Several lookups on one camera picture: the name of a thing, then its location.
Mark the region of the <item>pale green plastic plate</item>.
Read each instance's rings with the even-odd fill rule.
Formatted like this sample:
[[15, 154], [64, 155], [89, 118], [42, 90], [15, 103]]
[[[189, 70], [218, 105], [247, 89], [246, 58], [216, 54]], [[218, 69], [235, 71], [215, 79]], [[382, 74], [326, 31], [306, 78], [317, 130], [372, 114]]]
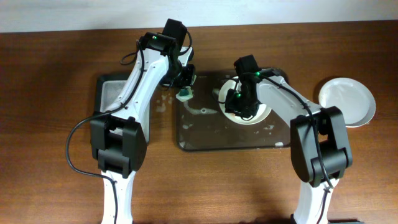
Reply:
[[376, 113], [373, 94], [365, 85], [352, 78], [334, 78], [327, 81], [320, 88], [318, 102], [324, 108], [339, 108], [347, 128], [368, 124]]

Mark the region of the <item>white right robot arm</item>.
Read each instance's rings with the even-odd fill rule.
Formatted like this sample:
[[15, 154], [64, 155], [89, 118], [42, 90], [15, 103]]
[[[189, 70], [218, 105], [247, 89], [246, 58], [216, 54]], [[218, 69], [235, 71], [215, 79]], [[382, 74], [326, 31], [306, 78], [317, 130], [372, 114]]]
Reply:
[[294, 90], [278, 68], [260, 68], [253, 55], [234, 63], [236, 86], [228, 90], [224, 111], [248, 121], [266, 105], [289, 126], [290, 159], [300, 179], [291, 223], [328, 223], [331, 196], [353, 163], [343, 113], [324, 108]]

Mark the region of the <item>cream plastic plate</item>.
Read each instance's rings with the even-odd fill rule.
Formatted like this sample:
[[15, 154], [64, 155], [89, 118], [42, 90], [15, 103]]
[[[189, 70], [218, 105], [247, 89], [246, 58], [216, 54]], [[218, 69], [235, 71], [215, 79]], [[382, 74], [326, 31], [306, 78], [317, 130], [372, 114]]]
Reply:
[[224, 83], [222, 84], [219, 92], [217, 93], [217, 95], [218, 95], [217, 100], [219, 101], [219, 106], [220, 106], [221, 112], [224, 114], [224, 116], [227, 117], [230, 121], [232, 121], [236, 124], [241, 124], [241, 125], [257, 124], [257, 123], [260, 123], [261, 121], [263, 121], [265, 118], [267, 118], [271, 112], [271, 108], [265, 104], [260, 104], [257, 114], [250, 118], [242, 119], [238, 115], [235, 115], [233, 113], [227, 113], [225, 111], [225, 105], [221, 104], [221, 102], [225, 101], [228, 90], [234, 89], [235, 85], [236, 85], [236, 82], [233, 80], [224, 80]]

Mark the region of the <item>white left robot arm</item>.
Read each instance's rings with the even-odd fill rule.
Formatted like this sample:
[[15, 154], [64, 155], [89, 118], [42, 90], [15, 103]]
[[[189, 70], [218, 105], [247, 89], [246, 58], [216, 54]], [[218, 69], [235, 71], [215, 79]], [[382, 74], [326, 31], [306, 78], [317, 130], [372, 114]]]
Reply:
[[134, 67], [121, 91], [104, 98], [90, 121], [93, 158], [104, 180], [103, 223], [132, 223], [132, 186], [146, 156], [150, 131], [150, 100], [157, 86], [183, 91], [192, 98], [195, 67], [191, 35], [182, 22], [168, 19], [162, 32], [137, 40]]

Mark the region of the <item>yellow green sponge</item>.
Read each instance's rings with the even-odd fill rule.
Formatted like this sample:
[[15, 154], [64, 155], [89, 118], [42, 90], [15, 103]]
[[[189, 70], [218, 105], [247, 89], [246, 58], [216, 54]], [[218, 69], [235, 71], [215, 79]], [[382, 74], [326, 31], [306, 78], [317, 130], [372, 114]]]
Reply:
[[186, 102], [190, 99], [193, 98], [193, 92], [190, 86], [186, 86], [185, 88], [182, 88], [177, 94], [176, 94], [176, 99], [179, 101]]

